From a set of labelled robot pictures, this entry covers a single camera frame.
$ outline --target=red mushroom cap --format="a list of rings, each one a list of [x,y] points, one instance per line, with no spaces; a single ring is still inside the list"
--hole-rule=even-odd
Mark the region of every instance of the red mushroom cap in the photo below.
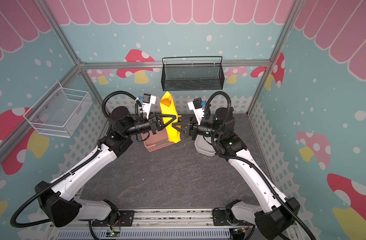
[[[125,57],[124,61],[126,62],[154,62],[155,60],[148,55],[147,53],[138,50],[138,49],[132,49],[128,52],[127,56]],[[147,70],[147,71],[160,71],[159,68],[134,68],[134,69],[118,69],[116,74],[121,78],[126,78],[128,76],[131,76],[133,73],[136,73],[138,71]]]
[[[336,174],[327,175],[331,190],[366,220],[366,186]]]
[[[276,61],[276,64],[274,66],[274,69],[272,70],[272,76],[274,76],[276,86],[280,88],[281,84],[283,83],[284,78],[284,55],[283,53],[280,53],[278,60]]]
[[[253,78],[261,77],[261,76],[263,76],[265,70],[266,70],[266,67],[259,66],[251,72],[251,77],[253,77]]]
[[[228,67],[225,70],[223,70],[223,72],[226,77],[230,77],[233,75],[239,75],[245,77],[248,75],[246,67]]]

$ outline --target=wire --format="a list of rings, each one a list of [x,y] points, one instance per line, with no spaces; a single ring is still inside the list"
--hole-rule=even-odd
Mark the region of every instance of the wire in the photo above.
[[[24,204],[22,204],[22,206],[20,206],[15,213],[13,214],[13,216],[10,219],[10,225],[13,227],[32,227],[35,225],[39,225],[42,223],[47,223],[47,222],[51,222],[51,219],[44,219],[44,220],[40,220],[40,221],[36,221],[36,222],[30,222],[30,223],[18,223],[17,222],[17,218],[19,216],[19,214],[29,205],[31,204],[35,199],[37,199],[38,197],[40,197],[42,194],[44,194],[46,191],[50,190],[53,186],[57,185],[58,183],[60,183],[61,181],[65,180],[68,176],[74,174],[77,170],[81,169],[82,167],[84,167],[86,164],[88,164],[89,162],[91,162],[93,159],[95,159],[96,156],[98,156],[98,154],[101,152],[100,150],[100,140],[98,140],[97,142],[97,149],[96,152],[86,161],[84,161],[83,163],[75,166],[74,168],[72,168],[70,171],[64,173],[62,176],[60,176],[58,179],[56,179],[54,182],[49,183],[44,189],[42,189],[39,193],[33,195],[31,198],[29,198]]]
[[[88,228],[90,229],[90,233],[91,233],[91,236],[94,240],[100,240],[99,238],[97,238],[94,234],[94,232],[92,231],[92,225],[91,225],[91,220],[88,221]]]
[[[243,239],[243,240],[248,240],[252,237],[253,233],[254,233],[254,230],[255,230],[255,225],[253,225],[253,228],[251,229],[250,233],[248,234],[248,236]]]
[[[211,145],[211,143],[209,141],[206,140],[205,136],[203,135],[203,139],[209,144]]]
[[[286,237],[284,234],[282,234],[282,233],[279,233],[279,237],[281,237],[282,239],[284,239],[284,240],[291,240],[291,239],[289,239],[288,237]]]
[[[144,142],[144,141],[146,141],[148,138],[150,137],[150,132],[148,132],[148,136],[145,138],[145,139],[143,139],[143,140],[138,140],[138,134],[136,135],[136,140],[138,141],[138,142]]]

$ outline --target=yellow bag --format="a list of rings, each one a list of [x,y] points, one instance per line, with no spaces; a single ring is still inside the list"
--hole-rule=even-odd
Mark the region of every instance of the yellow bag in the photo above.
[[[176,116],[176,120],[174,122],[178,122],[178,113],[176,112],[174,99],[172,99],[172,95],[169,92],[166,92],[160,100],[160,109],[163,114],[171,114]],[[170,121],[171,118],[163,118],[163,122],[166,123]],[[177,143],[180,141],[180,132],[175,130],[171,124],[166,127],[168,140],[170,142]]]

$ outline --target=gray marble surface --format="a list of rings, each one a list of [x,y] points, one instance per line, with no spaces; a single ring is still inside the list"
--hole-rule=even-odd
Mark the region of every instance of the gray marble surface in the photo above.
[[[267,174],[247,115],[234,117],[235,133]],[[191,138],[154,152],[133,141],[85,184],[82,199],[108,199],[120,209],[225,207],[233,199],[258,205],[237,170],[220,157],[198,153]]]

